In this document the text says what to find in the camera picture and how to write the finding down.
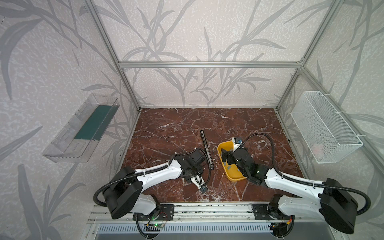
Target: leaf pattern wallpaper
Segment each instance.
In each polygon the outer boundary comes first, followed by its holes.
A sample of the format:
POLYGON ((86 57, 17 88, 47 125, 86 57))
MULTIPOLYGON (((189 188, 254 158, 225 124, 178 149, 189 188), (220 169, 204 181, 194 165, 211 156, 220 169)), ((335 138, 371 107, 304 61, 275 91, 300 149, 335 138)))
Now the leaf pattern wallpaper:
POLYGON ((79 239, 137 111, 82 1, 0 0, 0 239, 79 239), (87 163, 44 148, 90 93, 120 107, 87 163))
MULTIPOLYGON (((120 61, 298 61, 331 4, 94 2, 120 61)), ((261 107, 276 105, 293 69, 136 68, 125 73, 142 106, 261 107)))
POLYGON ((384 155, 383 15, 382 0, 344 3, 306 67, 384 155))
MULTIPOLYGON (((382 103, 384 1, 344 1, 305 67, 341 105, 364 134, 384 152, 382 103)), ((281 109, 292 142, 312 179, 337 179, 342 185, 367 192, 372 207, 356 219, 354 239, 382 239, 384 235, 384 177, 361 149, 333 164, 318 164, 290 113, 303 91, 315 91, 299 77, 281 109)))

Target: metal rail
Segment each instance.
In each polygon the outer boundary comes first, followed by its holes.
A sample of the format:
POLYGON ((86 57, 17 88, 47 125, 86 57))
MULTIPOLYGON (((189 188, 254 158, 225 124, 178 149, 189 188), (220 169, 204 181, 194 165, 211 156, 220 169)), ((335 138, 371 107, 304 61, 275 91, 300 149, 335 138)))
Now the metal rail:
POLYGON ((121 61, 121 68, 298 68, 300 62, 121 61))

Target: red marble surface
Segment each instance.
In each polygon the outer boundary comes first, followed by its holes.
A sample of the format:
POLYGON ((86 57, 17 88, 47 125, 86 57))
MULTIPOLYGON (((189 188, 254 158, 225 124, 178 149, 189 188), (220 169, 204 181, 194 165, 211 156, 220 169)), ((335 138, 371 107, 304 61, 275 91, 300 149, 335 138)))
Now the red marble surface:
MULTIPOLYGON (((209 190, 201 193, 196 185, 179 178, 153 186, 144 194, 155 194, 160 202, 269 202, 274 193, 284 194, 283 191, 256 186, 247 180, 231 182, 224 173, 217 152, 219 143, 236 136, 245 139, 255 132, 267 133, 274 140, 275 159, 280 171, 302 177, 272 108, 143 109, 122 166, 130 165, 133 169, 152 167, 167 162, 174 152, 189 152, 198 146, 204 148, 201 129, 215 164, 207 184, 209 190)), ((256 163, 271 166, 271 145, 266 138, 253 137, 246 147, 256 163)), ((208 168, 204 164, 202 176, 206 180, 208 168)))

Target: vented metal panel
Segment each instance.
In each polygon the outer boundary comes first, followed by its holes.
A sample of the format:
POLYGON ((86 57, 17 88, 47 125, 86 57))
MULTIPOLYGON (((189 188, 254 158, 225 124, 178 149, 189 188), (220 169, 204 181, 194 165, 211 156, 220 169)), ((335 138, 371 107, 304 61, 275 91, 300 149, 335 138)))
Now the vented metal panel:
MULTIPOLYGON (((265 233, 272 232, 268 226, 270 223, 167 223, 160 230, 161 233, 265 233)), ((134 223, 100 224, 97 231, 103 233, 137 233, 134 223)))

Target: black stick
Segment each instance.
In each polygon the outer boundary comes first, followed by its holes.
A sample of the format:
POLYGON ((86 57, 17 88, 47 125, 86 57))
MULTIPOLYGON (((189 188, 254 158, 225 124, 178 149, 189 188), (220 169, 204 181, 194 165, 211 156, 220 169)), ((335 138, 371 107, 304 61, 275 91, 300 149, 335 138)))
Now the black stick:
POLYGON ((204 150, 207 153, 209 168, 211 170, 213 170, 215 168, 215 166, 214 166, 214 163, 212 161, 212 157, 211 157, 211 153, 210 153, 209 148, 208 148, 207 140, 205 139, 204 130, 201 130, 200 134, 201 134, 201 138, 203 139, 204 150))

